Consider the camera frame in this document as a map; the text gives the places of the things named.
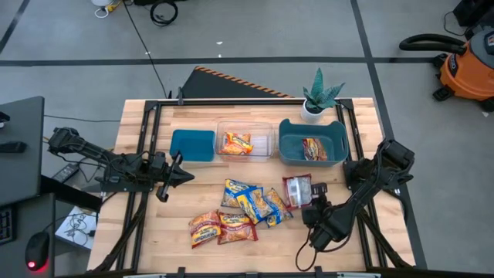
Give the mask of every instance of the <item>shop vacuum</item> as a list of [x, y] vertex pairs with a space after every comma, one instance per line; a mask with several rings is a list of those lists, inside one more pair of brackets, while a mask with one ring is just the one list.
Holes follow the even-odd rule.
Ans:
[[442, 84], [433, 97], [437, 101], [453, 95], [477, 100], [483, 110], [494, 112], [494, 29], [478, 32], [468, 42], [436, 34], [416, 35], [400, 42], [400, 49], [450, 53], [432, 59]]

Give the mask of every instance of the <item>wooden tabletop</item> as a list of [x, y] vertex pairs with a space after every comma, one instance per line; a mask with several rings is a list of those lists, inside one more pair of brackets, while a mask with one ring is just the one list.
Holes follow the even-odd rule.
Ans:
[[[355, 98], [354, 109], [365, 156], [372, 158], [382, 141], [381, 127], [372, 98]], [[145, 100], [127, 100], [123, 109], [122, 121], [115, 145], [116, 153], [135, 153], [139, 138], [140, 124]], [[294, 124], [302, 124], [298, 105], [262, 106], [186, 106], [164, 107], [161, 112], [157, 150], [168, 153], [171, 136], [175, 129], [216, 130], [220, 120], [250, 120], [268, 122], [278, 132], [279, 122], [289, 118]], [[150, 117], [148, 133], [151, 132], [153, 115]], [[327, 109], [321, 124], [337, 120], [335, 109]], [[350, 120], [345, 113], [347, 130]], [[352, 133], [348, 132], [353, 158], [355, 153]], [[144, 150], [149, 148], [151, 136], [147, 136]], [[168, 202], [161, 203], [150, 195], [147, 205], [143, 242], [140, 254], [139, 273], [176, 273], [179, 266], [186, 267], [188, 273], [237, 273], [237, 272], [296, 272], [295, 255], [307, 237], [307, 228], [302, 223], [300, 210], [293, 212], [294, 218], [267, 229], [264, 222], [257, 226], [259, 241], [232, 242], [217, 245], [208, 242], [196, 249], [191, 248], [191, 235], [188, 222], [195, 216], [220, 209], [224, 212], [241, 211], [235, 208], [222, 208], [225, 187], [224, 180], [232, 178], [249, 184], [273, 187], [284, 198], [282, 177], [312, 174], [312, 182], [328, 184], [327, 197], [333, 204], [346, 201], [350, 192], [344, 184], [342, 165], [332, 168], [307, 168], [284, 165], [278, 151], [264, 163], [226, 162], [215, 156], [212, 162], [184, 161], [182, 168], [195, 175], [193, 181], [169, 190]], [[112, 249], [122, 233], [127, 193], [119, 193], [105, 203], [100, 213], [93, 251], [88, 265], [92, 269], [100, 264]], [[140, 197], [136, 198], [136, 207]], [[401, 205], [398, 200], [381, 192], [375, 198], [377, 217], [384, 236], [402, 258], [414, 263], [408, 233], [404, 224]], [[374, 265], [377, 254], [374, 240], [370, 240]], [[134, 238], [127, 246], [125, 266], [130, 266]], [[338, 245], [332, 242], [327, 248]], [[301, 253], [299, 264], [307, 267], [313, 258], [313, 249], [306, 247]], [[324, 271], [364, 270], [364, 260], [356, 226], [348, 244], [334, 253], [320, 253], [317, 266]]]

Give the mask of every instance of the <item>clear plastic container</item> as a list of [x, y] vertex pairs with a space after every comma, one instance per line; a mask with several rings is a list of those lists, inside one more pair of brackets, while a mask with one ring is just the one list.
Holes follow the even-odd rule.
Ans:
[[[250, 154], [220, 154], [227, 142], [226, 133], [250, 134], [254, 146]], [[221, 121], [216, 130], [215, 152], [225, 161], [264, 162], [274, 153], [275, 136], [270, 123], [248, 121]]]

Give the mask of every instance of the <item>gray floor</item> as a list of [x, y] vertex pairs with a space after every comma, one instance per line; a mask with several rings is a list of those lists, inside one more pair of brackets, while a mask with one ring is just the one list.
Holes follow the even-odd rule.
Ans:
[[[442, 16], [458, 0], [358, 0], [372, 55], [431, 56], [404, 53], [398, 43], [423, 32], [446, 34]], [[0, 36], [21, 5], [0, 2]], [[364, 57], [350, 1], [344, 0], [188, 0], [168, 27], [158, 28], [142, 7], [129, 7], [154, 58], [221, 57]], [[2, 60], [146, 59], [123, 7], [96, 19], [86, 1], [31, 1]], [[461, 29], [449, 18], [448, 26]], [[159, 65], [167, 90], [183, 85], [196, 64]], [[342, 97], [373, 97], [365, 63], [216, 63], [212, 69], [302, 96], [317, 67], [326, 84], [346, 82]], [[384, 100], [395, 137], [417, 154], [411, 201], [428, 267], [494, 273], [494, 162], [491, 148], [494, 117], [485, 117], [472, 102], [453, 99], [436, 103], [434, 69], [428, 64], [377, 64]], [[163, 95], [151, 66], [0, 66], [0, 103], [41, 95], [46, 113], [89, 119], [118, 119], [125, 99]], [[45, 135], [54, 127], [75, 127], [104, 147], [114, 144], [118, 124], [90, 124], [45, 119]], [[65, 162], [43, 156], [44, 175]], [[84, 186], [78, 176], [73, 184]], [[70, 207], [59, 204], [58, 213]], [[85, 269], [88, 253], [57, 247], [57, 274]]]

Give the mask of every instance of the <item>blue lid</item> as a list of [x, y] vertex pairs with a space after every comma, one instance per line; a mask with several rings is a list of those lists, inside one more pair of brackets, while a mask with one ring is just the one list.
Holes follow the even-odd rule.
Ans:
[[180, 150], [185, 161], [212, 161], [215, 158], [214, 145], [214, 131], [175, 130], [170, 155], [176, 155]]

